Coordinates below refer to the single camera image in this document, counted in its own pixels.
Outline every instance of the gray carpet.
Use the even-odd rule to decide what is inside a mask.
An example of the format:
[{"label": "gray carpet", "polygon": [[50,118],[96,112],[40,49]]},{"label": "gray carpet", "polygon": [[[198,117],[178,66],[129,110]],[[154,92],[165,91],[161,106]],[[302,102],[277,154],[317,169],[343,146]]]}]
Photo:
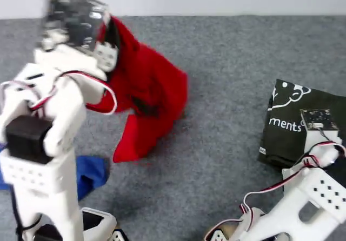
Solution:
[{"label": "gray carpet", "polygon": [[[275,79],[346,94],[345,17],[126,17],[126,25],[189,74],[185,117],[140,164],[113,164],[81,206],[114,214],[130,240],[199,241],[238,218],[248,191],[280,180],[257,162]],[[0,81],[32,60],[38,21],[0,21]],[[76,151],[111,157],[126,115],[90,112]],[[280,191],[249,199],[268,211]],[[0,192],[1,240],[14,240],[10,196]],[[341,226],[328,240],[341,240]]]}]

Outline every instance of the wire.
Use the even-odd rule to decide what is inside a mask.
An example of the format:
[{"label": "wire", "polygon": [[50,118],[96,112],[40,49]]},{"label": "wire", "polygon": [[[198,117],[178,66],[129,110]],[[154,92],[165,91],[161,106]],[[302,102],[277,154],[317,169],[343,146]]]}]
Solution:
[{"label": "wire", "polygon": [[113,99],[113,102],[114,102],[114,105],[113,105],[113,108],[111,109],[111,111],[109,112],[103,112],[103,114],[105,115],[112,115],[114,114],[116,108],[117,108],[117,99],[115,97],[115,94],[113,92],[113,90],[107,85],[106,82],[100,80],[99,78],[93,76],[93,75],[90,75],[86,72],[82,72],[82,71],[77,71],[77,70],[72,70],[72,71],[66,71],[66,72],[63,72],[61,73],[60,75],[58,75],[54,81],[53,81],[53,86],[52,86],[52,89],[49,91],[48,95],[45,96],[44,98],[41,98],[40,100],[38,100],[34,105],[31,106],[31,109],[32,110],[37,110],[39,108],[41,108],[47,101],[49,101],[49,99],[51,97],[53,97],[56,92],[57,92],[57,88],[56,88],[56,83],[57,81],[63,77],[63,76],[68,76],[68,75],[81,75],[81,76],[84,76],[88,79],[91,79],[93,80],[94,82],[100,84],[102,87],[104,87],[112,96],[112,99]]},{"label": "wire", "polygon": [[339,143],[336,143],[336,142],[333,142],[333,141],[330,141],[330,142],[325,142],[323,144],[318,144],[318,146],[327,146],[327,145],[333,145],[333,146],[339,146],[342,151],[343,151],[343,156],[346,157],[346,148],[342,145],[342,144],[339,144]]},{"label": "wire", "polygon": [[23,232],[35,227],[41,221],[42,214],[39,215],[38,219],[33,224],[31,224],[30,226],[24,227],[22,224],[22,221],[21,221],[21,217],[20,217],[19,212],[18,212],[15,188],[13,185],[10,185],[9,188],[10,188],[10,193],[11,193],[11,203],[12,203],[13,214],[15,216],[15,220],[17,223],[17,229],[16,229],[17,240],[18,241],[24,241],[23,240]]},{"label": "wire", "polygon": [[209,241],[208,240],[208,237],[219,227],[221,226],[222,224],[224,223],[227,223],[227,222],[242,222],[243,220],[242,219],[226,219],[226,220],[223,220],[223,221],[220,221],[219,223],[217,223],[215,226],[213,226],[211,228],[211,230],[208,231],[208,233],[204,236],[204,241]]},{"label": "wire", "polygon": [[330,139],[325,135],[325,133],[321,127],[318,127],[317,129],[319,130],[322,137],[324,137],[326,140],[330,141]]},{"label": "wire", "polygon": [[[18,85],[26,90],[29,90],[30,92],[32,92],[35,96],[35,98],[37,100],[40,99],[40,94],[38,93],[38,91],[36,91],[34,88],[30,87],[27,83],[25,82],[21,82],[21,81],[17,81],[17,80],[14,80],[14,81],[7,81],[7,82],[3,82],[2,84],[0,84],[0,105],[1,105],[1,110],[3,111],[4,110],[4,106],[5,106],[5,89],[11,85]],[[42,108],[41,109],[41,117],[44,117],[45,114],[44,114],[44,109]]]},{"label": "wire", "polygon": [[254,221],[254,212],[252,210],[252,208],[247,204],[246,199],[252,195],[252,194],[263,194],[263,193],[267,193],[267,192],[271,192],[271,191],[275,191],[277,189],[279,189],[280,187],[284,186],[285,184],[289,183],[291,180],[293,180],[299,173],[301,170],[303,170],[304,168],[310,168],[310,167],[314,167],[311,164],[307,163],[306,165],[304,164],[297,172],[295,172],[294,174],[292,174],[291,176],[287,177],[285,180],[278,182],[274,185],[272,185],[271,187],[265,188],[263,190],[260,191],[252,191],[252,192],[248,192],[243,199],[243,205],[245,206],[246,210],[250,212],[250,222],[248,227],[245,229],[246,231],[249,231],[249,229],[252,226],[252,223]]},{"label": "wire", "polygon": [[245,207],[244,207],[244,204],[243,204],[243,203],[240,204],[239,207],[240,207],[240,210],[242,211],[242,213],[243,213],[243,214],[246,214],[247,211],[246,211],[246,209],[245,209]]}]

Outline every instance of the red cloth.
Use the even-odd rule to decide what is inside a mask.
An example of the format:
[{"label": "red cloth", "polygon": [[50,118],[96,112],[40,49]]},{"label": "red cloth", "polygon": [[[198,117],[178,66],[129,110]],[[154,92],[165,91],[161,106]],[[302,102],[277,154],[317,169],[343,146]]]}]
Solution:
[{"label": "red cloth", "polygon": [[[157,140],[169,133],[187,102],[188,77],[154,49],[140,43],[121,21],[112,19],[121,38],[118,62],[109,83],[118,101],[116,112],[137,111],[128,116],[122,139],[114,152],[113,161],[118,163],[146,156]],[[133,97],[155,107],[157,115],[141,113]],[[107,92],[99,104],[88,108],[107,112],[112,106]]]}]

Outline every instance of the black cloth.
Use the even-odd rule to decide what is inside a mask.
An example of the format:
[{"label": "black cloth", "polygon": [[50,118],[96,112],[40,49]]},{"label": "black cloth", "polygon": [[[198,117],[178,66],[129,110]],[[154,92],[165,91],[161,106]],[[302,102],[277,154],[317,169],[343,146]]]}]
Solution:
[{"label": "black cloth", "polygon": [[339,137],[345,139],[346,97],[277,79],[269,99],[259,161],[278,169],[290,168],[303,155],[307,133],[300,109],[329,109]]}]

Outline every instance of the white robot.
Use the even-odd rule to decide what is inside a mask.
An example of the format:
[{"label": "white robot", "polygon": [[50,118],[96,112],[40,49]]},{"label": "white robot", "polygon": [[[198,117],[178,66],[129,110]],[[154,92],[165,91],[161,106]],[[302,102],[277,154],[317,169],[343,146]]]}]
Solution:
[{"label": "white robot", "polygon": [[[11,186],[18,240],[126,241],[113,215],[79,209],[73,147],[86,104],[98,103],[106,90],[114,100],[107,114],[117,106],[105,81],[118,49],[96,40],[110,15],[96,0],[49,4],[35,63],[0,85],[0,143],[6,146],[0,164]],[[53,224],[43,225],[42,215]]]},{"label": "white robot", "polygon": [[[322,241],[346,220],[346,149],[338,137],[330,110],[301,110],[307,130],[304,155],[284,180],[261,191],[245,195],[240,219],[215,225],[204,241]],[[259,195],[284,187],[283,198],[265,214],[246,203],[249,195]],[[300,211],[312,203],[316,213],[306,222]]]}]

